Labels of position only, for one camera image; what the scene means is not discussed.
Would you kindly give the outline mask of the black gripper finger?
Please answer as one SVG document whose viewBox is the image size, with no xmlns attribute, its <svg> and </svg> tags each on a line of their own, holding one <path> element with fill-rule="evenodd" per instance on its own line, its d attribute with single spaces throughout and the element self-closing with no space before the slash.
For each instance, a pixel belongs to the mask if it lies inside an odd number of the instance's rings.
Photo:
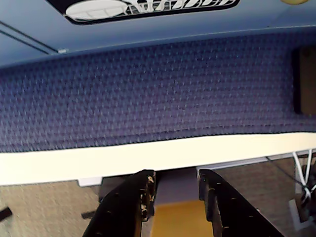
<svg viewBox="0 0 316 237">
<path fill-rule="evenodd" d="M 140 237 L 143 222 L 154 213 L 156 173 L 142 170 L 103 197 L 84 237 Z"/>
<path fill-rule="evenodd" d="M 199 199 L 214 237 L 283 237 L 242 194 L 209 169 L 198 171 Z"/>
</svg>

